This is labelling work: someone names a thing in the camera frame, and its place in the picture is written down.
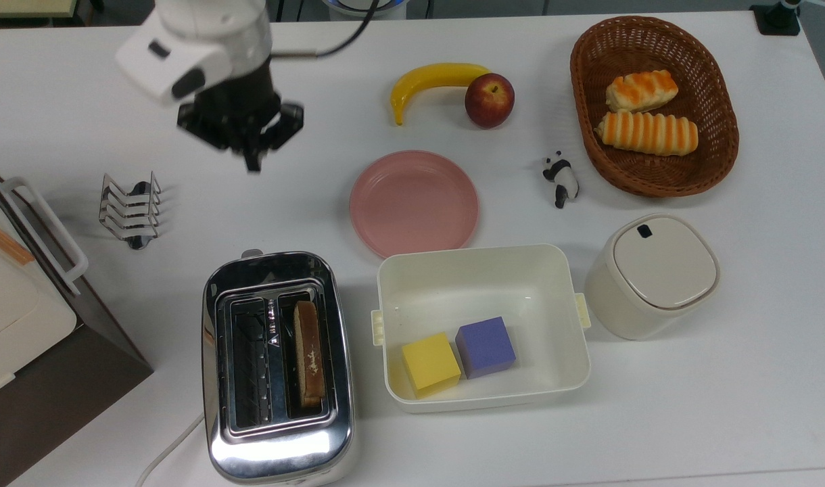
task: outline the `purple block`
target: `purple block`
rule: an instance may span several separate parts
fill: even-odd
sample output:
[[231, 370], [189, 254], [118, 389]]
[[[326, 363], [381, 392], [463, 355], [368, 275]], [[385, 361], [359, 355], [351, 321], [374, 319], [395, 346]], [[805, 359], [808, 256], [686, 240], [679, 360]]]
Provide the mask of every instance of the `purple block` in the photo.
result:
[[515, 351], [502, 317], [460, 327], [455, 345], [467, 379], [500, 372], [515, 363]]

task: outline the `box handle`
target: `box handle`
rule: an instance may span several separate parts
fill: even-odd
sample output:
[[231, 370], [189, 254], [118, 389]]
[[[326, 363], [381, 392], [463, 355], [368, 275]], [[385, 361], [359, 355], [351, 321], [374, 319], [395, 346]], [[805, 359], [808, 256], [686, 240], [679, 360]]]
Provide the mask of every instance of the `box handle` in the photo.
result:
[[[38, 213], [43, 214], [45, 217], [45, 221], [47, 221], [51, 226], [55, 227], [57, 230], [57, 237], [61, 243], [61, 246], [64, 247], [64, 251], [67, 253], [70, 259], [73, 259], [75, 265], [69, 269], [69, 271], [64, 271], [64, 268], [61, 266], [61, 263], [51, 255], [49, 252], [49, 248], [45, 246], [45, 243], [39, 238], [37, 232], [34, 231], [33, 227], [25, 218], [25, 215], [22, 213], [22, 210], [16, 206], [13, 201], [13, 198], [10, 198], [10, 192], [14, 192], [16, 188], [23, 187], [27, 191], [27, 193], [33, 198], [36, 206], [32, 207], [35, 210], [38, 210]], [[76, 245], [76, 241], [73, 240], [73, 237], [70, 235], [70, 232], [64, 228], [64, 225], [61, 223], [60, 219], [57, 219], [57, 215], [55, 212], [51, 210], [49, 204], [45, 202], [44, 198], [36, 192], [31, 185], [23, 178], [10, 178], [5, 180], [4, 182], [0, 183], [0, 191], [7, 203], [10, 205], [11, 209], [13, 209], [16, 216], [19, 218], [22, 225], [25, 226], [28, 233], [31, 235], [33, 240], [37, 243], [37, 246], [41, 248], [42, 252], [45, 254], [53, 268], [58, 274], [64, 284], [69, 287], [70, 291], [74, 295], [79, 294], [79, 290], [76, 289], [75, 281], [82, 277], [82, 274], [85, 273], [88, 269], [88, 258], [86, 258], [85, 253], [82, 252], [82, 249], [79, 249], [79, 246]]]
[[590, 311], [586, 308], [586, 297], [584, 293], [575, 293], [575, 307], [577, 310], [577, 317], [580, 318], [580, 327], [588, 329], [590, 327]]
[[385, 326], [382, 324], [382, 311], [375, 309], [370, 312], [370, 326], [373, 330], [373, 345], [385, 345]]

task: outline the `yellow banana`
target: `yellow banana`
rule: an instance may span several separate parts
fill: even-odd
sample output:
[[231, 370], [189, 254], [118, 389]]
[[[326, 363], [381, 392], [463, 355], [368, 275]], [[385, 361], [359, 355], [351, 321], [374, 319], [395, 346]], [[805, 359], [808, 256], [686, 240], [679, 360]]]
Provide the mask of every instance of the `yellow banana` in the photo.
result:
[[394, 83], [392, 89], [392, 109], [394, 123], [404, 124], [404, 107], [415, 93], [432, 87], [467, 87], [472, 80], [490, 69], [466, 62], [438, 62], [412, 69]]

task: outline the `wicker basket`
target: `wicker basket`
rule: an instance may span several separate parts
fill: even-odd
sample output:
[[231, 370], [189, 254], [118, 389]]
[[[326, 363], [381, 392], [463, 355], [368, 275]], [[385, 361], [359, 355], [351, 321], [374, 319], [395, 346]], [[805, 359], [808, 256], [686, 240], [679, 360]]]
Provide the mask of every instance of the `wicker basket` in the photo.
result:
[[[698, 126], [698, 148], [685, 156], [655, 156], [604, 145], [592, 130], [608, 112], [605, 87], [617, 76], [668, 69], [678, 95], [651, 113], [687, 117]], [[590, 160], [612, 185], [663, 198], [707, 191], [737, 158], [739, 133], [719, 66], [696, 38], [674, 24], [619, 16], [589, 28], [572, 50], [577, 121]]]

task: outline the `toaster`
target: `toaster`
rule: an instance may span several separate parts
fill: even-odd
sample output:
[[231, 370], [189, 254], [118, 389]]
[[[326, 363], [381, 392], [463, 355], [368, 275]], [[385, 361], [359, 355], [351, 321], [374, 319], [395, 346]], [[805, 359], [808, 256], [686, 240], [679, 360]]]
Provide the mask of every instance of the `toaster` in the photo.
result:
[[[237, 484], [328, 484], [342, 478], [359, 453], [334, 275], [322, 258], [307, 252], [245, 255], [217, 269], [205, 286], [209, 457]], [[307, 349], [299, 308], [316, 311], [308, 325], [316, 335], [308, 338]], [[322, 371], [317, 393], [311, 390], [307, 401], [302, 351], [307, 372]]]

